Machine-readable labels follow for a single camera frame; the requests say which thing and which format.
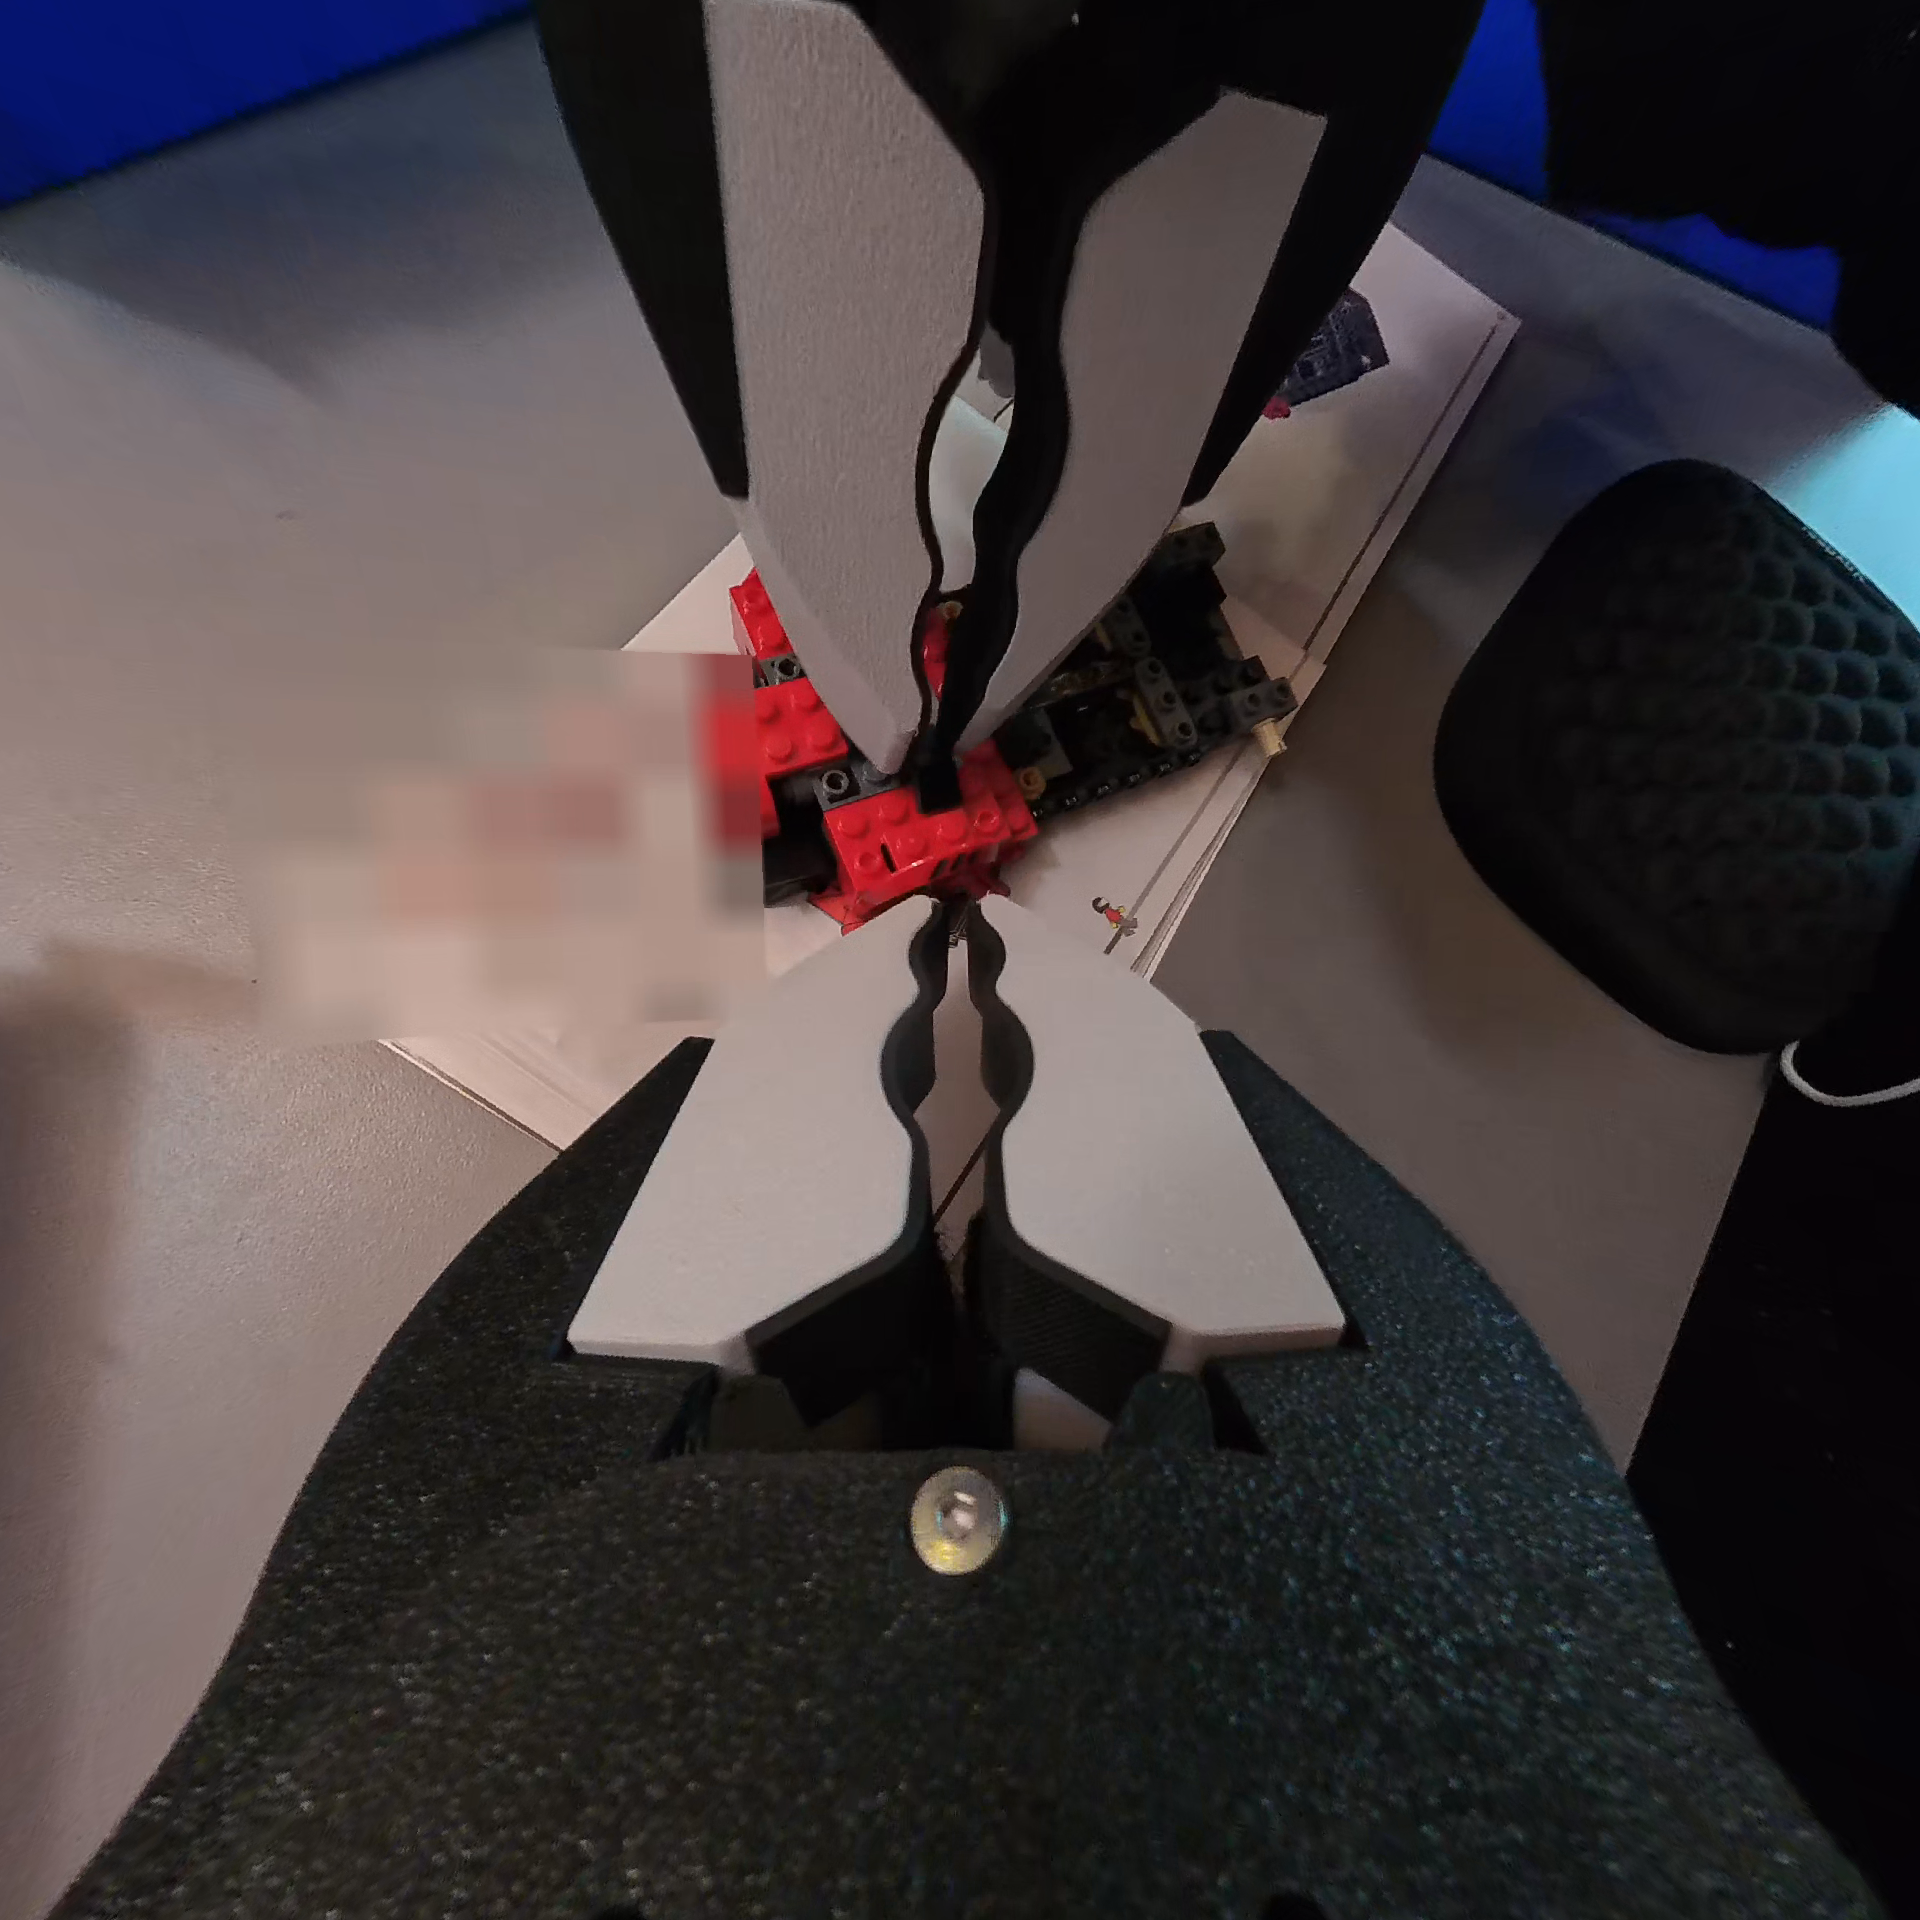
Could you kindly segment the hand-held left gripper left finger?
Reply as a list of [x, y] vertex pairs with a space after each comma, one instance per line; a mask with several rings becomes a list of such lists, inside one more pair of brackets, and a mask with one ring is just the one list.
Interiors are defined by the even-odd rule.
[[761, 1351], [932, 1231], [941, 903], [899, 901], [782, 974], [695, 1067], [566, 1333], [588, 1357]]

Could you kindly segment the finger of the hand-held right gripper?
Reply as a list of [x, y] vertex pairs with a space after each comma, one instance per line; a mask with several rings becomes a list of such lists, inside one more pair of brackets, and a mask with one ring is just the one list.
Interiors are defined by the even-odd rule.
[[899, 770], [941, 546], [933, 432], [978, 321], [986, 199], [843, 3], [707, 3], [741, 537], [836, 723]]
[[984, 744], [1171, 522], [1329, 118], [1200, 91], [1059, 150], [996, 237], [1015, 416], [972, 510], [972, 576], [929, 723]]

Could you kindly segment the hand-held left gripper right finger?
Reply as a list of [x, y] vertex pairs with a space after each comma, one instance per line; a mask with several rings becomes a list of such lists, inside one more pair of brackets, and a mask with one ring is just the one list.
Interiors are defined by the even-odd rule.
[[968, 1308], [1019, 1421], [1114, 1421], [1156, 1375], [1338, 1348], [1349, 1315], [1203, 1029], [1015, 901], [968, 922], [996, 1106]]

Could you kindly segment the red and black lego car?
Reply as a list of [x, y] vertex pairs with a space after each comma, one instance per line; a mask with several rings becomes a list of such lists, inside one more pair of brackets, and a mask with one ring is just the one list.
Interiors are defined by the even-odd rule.
[[761, 891], [838, 926], [932, 891], [1003, 891], [1003, 868], [1052, 822], [1243, 744], [1296, 710], [1224, 613], [1210, 520], [1164, 534], [1068, 659], [957, 760], [957, 799], [924, 804], [831, 716], [757, 571], [732, 588], [732, 638], [756, 665]]

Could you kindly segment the person's right forearm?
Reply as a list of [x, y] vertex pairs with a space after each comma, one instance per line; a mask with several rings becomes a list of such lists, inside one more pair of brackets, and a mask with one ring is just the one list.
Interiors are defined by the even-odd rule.
[[1916, 3], [1538, 3], [1559, 204], [1836, 253], [1829, 335], [1916, 411]]

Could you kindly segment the lego instruction booklet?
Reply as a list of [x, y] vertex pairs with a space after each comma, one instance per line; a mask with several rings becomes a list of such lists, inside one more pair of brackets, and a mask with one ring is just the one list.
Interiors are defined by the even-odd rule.
[[[1219, 487], [1182, 512], [1224, 537], [1219, 576], [1239, 646], [1307, 702], [1361, 595], [1403, 533], [1520, 321], [1402, 229], [1354, 273], [1384, 368], [1259, 422]], [[1011, 866], [1011, 896], [1055, 929], [1153, 979], [1200, 885], [1265, 770], [1234, 744], [1175, 773], [1046, 822]], [[388, 1051], [562, 1148], [707, 1020], [566, 1020]]]

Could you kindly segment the black dimpled cushion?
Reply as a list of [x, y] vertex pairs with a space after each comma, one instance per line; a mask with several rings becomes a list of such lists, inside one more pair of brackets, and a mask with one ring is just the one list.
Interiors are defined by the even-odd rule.
[[1553, 534], [1443, 706], [1486, 887], [1668, 1042], [1763, 1053], [1867, 983], [1916, 868], [1916, 625], [1747, 476], [1661, 460]]

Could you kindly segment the person's black sweater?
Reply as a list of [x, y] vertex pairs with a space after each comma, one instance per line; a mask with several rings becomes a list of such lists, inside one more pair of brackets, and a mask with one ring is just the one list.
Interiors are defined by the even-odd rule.
[[1916, 1915], [1916, 1096], [1767, 1087], [1628, 1455], [1722, 1683]]

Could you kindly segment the blue divided plastic bin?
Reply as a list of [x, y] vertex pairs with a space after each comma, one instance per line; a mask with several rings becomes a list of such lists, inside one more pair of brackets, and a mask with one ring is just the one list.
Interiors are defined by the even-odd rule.
[[3, 3], [3, 204], [524, 11], [527, 3]]

